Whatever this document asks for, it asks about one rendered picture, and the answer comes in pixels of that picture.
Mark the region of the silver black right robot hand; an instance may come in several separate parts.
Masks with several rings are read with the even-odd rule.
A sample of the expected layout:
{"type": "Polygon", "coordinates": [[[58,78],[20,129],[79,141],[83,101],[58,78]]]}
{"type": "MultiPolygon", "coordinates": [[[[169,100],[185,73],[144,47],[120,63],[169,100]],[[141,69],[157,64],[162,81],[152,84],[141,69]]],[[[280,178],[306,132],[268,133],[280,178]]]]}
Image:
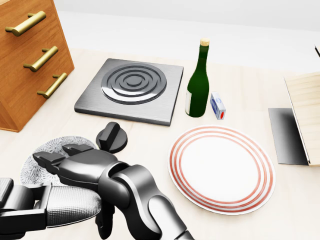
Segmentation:
{"type": "Polygon", "coordinates": [[[63,150],[69,157],[53,152],[33,154],[39,166],[57,175],[60,182],[74,187],[93,190],[101,198],[101,211],[95,218],[100,237],[105,240],[112,232],[116,201],[123,186],[110,178],[109,171],[118,159],[111,153],[94,149],[86,144],[66,144],[63,150]]]}

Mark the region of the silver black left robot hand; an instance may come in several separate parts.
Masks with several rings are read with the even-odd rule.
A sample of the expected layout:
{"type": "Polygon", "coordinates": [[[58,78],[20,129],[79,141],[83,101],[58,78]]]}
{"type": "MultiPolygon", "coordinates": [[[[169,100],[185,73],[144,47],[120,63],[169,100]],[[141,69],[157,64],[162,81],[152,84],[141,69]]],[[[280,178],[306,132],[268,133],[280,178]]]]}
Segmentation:
{"type": "Polygon", "coordinates": [[[101,198],[89,189],[50,182],[15,185],[11,178],[0,178],[0,240],[82,222],[101,209],[101,198]]]}

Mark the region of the patterned black white bowl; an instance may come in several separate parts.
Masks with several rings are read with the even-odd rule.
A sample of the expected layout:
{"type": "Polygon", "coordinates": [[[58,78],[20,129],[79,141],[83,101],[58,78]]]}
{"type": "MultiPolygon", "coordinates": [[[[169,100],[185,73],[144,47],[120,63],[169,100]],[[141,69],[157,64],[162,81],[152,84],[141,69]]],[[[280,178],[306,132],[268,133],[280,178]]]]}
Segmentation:
{"type": "Polygon", "coordinates": [[[20,171],[20,183],[22,185],[35,185],[51,182],[53,186],[65,186],[65,184],[60,182],[60,179],[57,175],[53,175],[45,168],[39,166],[34,160],[33,154],[38,152],[59,153],[67,158],[69,155],[63,150],[62,147],[67,144],[85,144],[97,149],[96,145],[92,141],[81,136],[62,136],[51,139],[37,147],[25,160],[20,171]]]}

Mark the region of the flat dark stove plate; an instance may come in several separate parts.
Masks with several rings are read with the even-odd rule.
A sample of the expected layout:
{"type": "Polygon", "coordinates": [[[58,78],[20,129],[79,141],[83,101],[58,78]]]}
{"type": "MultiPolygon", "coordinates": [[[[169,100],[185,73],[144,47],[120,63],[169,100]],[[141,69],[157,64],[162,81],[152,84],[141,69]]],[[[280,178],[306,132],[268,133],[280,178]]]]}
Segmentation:
{"type": "Polygon", "coordinates": [[[170,126],[184,68],[109,58],[76,101],[77,113],[170,126]]]}

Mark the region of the white plate with red rings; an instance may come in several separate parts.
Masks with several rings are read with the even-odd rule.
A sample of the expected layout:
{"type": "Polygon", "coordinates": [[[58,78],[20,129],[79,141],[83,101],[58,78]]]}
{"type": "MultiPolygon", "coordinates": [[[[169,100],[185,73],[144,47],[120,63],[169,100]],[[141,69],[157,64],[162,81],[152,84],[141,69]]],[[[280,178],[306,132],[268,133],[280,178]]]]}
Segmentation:
{"type": "Polygon", "coordinates": [[[200,125],[179,135],[168,152],[168,171],[188,200],[223,215],[259,209],[276,185],[267,152],[248,135],[222,125],[200,125]]]}

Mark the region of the round black stove knob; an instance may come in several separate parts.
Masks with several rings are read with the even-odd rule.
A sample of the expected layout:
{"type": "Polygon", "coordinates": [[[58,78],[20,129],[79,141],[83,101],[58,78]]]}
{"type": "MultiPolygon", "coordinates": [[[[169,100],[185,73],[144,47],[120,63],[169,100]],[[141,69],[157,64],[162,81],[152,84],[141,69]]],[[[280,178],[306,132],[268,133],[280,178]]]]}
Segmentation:
{"type": "Polygon", "coordinates": [[[100,150],[115,154],[123,150],[128,143],[127,133],[117,122],[109,122],[96,137],[100,150]]]}

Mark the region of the wooden cabinet drawer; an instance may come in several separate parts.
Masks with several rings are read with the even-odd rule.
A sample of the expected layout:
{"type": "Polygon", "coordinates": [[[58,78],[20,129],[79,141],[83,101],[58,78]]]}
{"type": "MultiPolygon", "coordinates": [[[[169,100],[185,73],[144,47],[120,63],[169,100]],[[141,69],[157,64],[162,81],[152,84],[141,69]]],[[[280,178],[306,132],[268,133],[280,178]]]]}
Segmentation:
{"type": "Polygon", "coordinates": [[[0,40],[0,94],[9,106],[15,106],[37,91],[46,90],[53,75],[70,74],[74,69],[61,26],[57,21],[42,22],[22,36],[5,32],[0,40]],[[36,72],[25,68],[43,56],[43,49],[58,48],[36,72]]]}
{"type": "Polygon", "coordinates": [[[53,75],[74,69],[68,47],[58,49],[38,71],[24,68],[42,55],[29,53],[27,57],[9,57],[0,61],[0,129],[19,132],[33,117],[46,99],[37,91],[46,91],[57,79],[53,75]]]}
{"type": "Polygon", "coordinates": [[[65,46],[65,40],[53,0],[10,0],[0,5],[0,58],[21,53],[28,47],[58,48],[65,46]],[[15,36],[5,27],[16,27],[28,18],[28,14],[45,12],[46,18],[23,33],[15,36]]]}

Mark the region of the wooden cabinet with drawers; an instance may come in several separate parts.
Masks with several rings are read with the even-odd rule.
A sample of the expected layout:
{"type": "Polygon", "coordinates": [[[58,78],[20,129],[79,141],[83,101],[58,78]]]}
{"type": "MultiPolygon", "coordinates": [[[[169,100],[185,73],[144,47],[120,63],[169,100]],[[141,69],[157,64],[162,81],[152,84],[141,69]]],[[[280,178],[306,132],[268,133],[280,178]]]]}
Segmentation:
{"type": "Polygon", "coordinates": [[[0,129],[19,132],[74,64],[54,0],[0,0],[0,129]]]}

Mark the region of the green wine bottle with cork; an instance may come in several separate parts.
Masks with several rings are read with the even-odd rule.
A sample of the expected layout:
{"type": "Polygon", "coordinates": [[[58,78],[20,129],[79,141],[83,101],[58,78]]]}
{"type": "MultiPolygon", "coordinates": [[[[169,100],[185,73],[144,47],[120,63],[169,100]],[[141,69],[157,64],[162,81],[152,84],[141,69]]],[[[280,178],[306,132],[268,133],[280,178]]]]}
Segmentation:
{"type": "Polygon", "coordinates": [[[209,79],[207,75],[207,57],[210,39],[201,38],[197,65],[192,74],[186,92],[185,112],[193,118],[199,118],[206,111],[209,95],[209,79]]]}

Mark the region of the small blue white box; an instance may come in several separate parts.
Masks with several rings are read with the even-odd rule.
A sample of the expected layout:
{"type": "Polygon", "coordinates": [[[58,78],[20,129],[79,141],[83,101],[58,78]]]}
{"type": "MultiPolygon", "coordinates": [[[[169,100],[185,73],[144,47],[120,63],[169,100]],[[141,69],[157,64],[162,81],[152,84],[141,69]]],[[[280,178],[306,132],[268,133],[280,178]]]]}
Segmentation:
{"type": "Polygon", "coordinates": [[[226,115],[226,107],[218,92],[212,92],[210,97],[210,104],[214,114],[218,120],[223,120],[226,115]]]}

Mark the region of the dark grey flat panel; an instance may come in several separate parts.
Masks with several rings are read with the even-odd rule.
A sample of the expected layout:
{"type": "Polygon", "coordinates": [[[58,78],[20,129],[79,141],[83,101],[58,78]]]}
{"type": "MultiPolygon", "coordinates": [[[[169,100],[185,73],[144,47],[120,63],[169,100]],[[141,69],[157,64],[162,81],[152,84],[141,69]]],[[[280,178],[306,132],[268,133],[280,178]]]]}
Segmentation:
{"type": "Polygon", "coordinates": [[[308,160],[291,108],[268,109],[279,164],[307,166],[308,160]]]}

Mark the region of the pale wooden slat tray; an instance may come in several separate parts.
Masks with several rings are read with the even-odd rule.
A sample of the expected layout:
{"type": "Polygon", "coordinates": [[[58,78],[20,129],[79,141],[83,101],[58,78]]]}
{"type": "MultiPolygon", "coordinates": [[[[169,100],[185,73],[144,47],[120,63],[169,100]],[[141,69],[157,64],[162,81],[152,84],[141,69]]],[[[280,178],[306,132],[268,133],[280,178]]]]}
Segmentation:
{"type": "Polygon", "coordinates": [[[284,81],[308,164],[320,167],[320,72],[284,81]]]}

